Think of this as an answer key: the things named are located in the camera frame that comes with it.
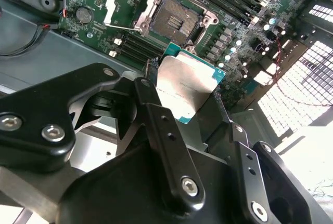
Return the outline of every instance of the red wire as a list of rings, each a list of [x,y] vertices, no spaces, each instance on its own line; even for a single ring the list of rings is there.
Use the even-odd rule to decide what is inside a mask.
[[[278,48],[278,58],[276,60],[276,70],[275,70],[275,76],[274,76],[274,80],[275,80],[275,83],[276,83],[276,86],[277,88],[281,91],[281,93],[288,99],[290,99],[291,101],[294,101],[296,103],[299,103],[299,104],[303,104],[303,105],[306,105],[306,106],[316,106],[316,107],[332,107],[333,105],[332,104],[310,104],[310,103],[305,103],[305,102],[300,102],[300,101],[297,101],[291,97],[289,97],[288,95],[286,95],[280,88],[279,86],[279,83],[278,83],[278,79],[277,79],[277,76],[278,76],[278,66],[279,66],[279,63],[280,63],[280,60],[281,60],[281,52],[282,52],[282,48],[281,48],[281,42],[280,42],[280,39],[277,37],[276,38],[277,40],[277,48]]]

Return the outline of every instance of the green circuit board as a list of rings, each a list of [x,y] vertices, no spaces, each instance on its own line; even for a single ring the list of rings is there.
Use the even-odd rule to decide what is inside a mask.
[[[60,29],[65,35],[110,55],[110,59],[118,59],[139,70],[144,67],[147,59],[160,56],[168,44],[173,42],[170,37],[155,31],[152,26],[149,26],[149,32],[145,36],[131,30],[146,9],[147,0],[115,0],[116,8],[111,18],[113,27],[104,24],[107,14],[106,1],[67,0],[67,15],[60,19]],[[197,15],[198,19],[202,20],[204,17],[203,6],[217,16],[219,22],[211,24],[204,31],[194,51],[197,56],[213,65],[223,62],[223,69],[226,71],[223,83],[234,87],[235,82],[242,80],[242,72],[246,71],[242,64],[258,62],[263,57],[261,52],[253,49],[253,40],[260,39],[265,46],[274,45],[274,41],[267,38],[267,31],[263,30],[268,20],[274,19],[271,28],[276,35],[278,28],[291,30],[290,21],[302,10],[307,0],[194,0],[199,2],[200,6],[193,0],[172,1]],[[78,20],[76,12],[79,8],[86,8],[91,12],[89,23]],[[159,10],[161,6],[155,11],[153,21],[157,22],[154,17]],[[191,30],[191,38],[202,33],[200,27],[196,26]],[[217,46],[217,41],[222,37],[222,45]],[[121,39],[122,44],[116,44],[117,39]]]

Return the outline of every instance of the bolt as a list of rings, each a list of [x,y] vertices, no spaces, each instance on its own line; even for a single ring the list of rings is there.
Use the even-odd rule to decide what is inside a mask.
[[[113,72],[109,68],[103,69],[104,73],[108,76],[113,76]]]
[[[144,22],[144,23],[141,24],[141,27],[142,27],[143,29],[146,29],[146,28],[148,28],[148,24]]]
[[[147,80],[142,79],[141,83],[143,83],[145,86],[150,87],[150,84]]]
[[[58,125],[49,124],[42,130],[42,137],[50,142],[60,142],[65,137],[65,131]]]
[[[182,187],[183,187],[183,190],[189,196],[194,197],[198,194],[198,187],[197,187],[196,183],[190,178],[184,178],[182,180]]]
[[[243,132],[243,129],[239,126],[239,125],[235,125],[236,130],[238,130],[239,132]]]
[[[268,214],[266,212],[266,210],[257,202],[252,202],[252,210],[254,212],[254,214],[263,222],[267,222],[268,221]]]
[[[21,127],[22,120],[13,115],[3,115],[0,117],[0,130],[13,131]]]
[[[267,152],[271,153],[272,149],[268,145],[264,144],[263,147]]]

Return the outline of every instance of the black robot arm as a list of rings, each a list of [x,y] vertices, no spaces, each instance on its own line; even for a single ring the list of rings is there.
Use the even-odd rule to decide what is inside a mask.
[[[56,223],[333,223],[272,147],[249,147],[218,88],[197,113],[207,152],[187,148],[157,68],[132,81],[96,63],[0,99],[0,165],[62,170],[75,133],[114,117],[117,156],[71,184]]]

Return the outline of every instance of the ventilation grille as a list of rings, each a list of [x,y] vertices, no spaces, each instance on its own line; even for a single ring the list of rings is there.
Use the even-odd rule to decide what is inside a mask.
[[[259,101],[277,136],[308,126],[333,104],[333,50],[317,41]]]
[[[320,5],[315,5],[309,11],[309,14],[327,20],[329,22],[333,22],[333,10],[327,7],[323,7]]]

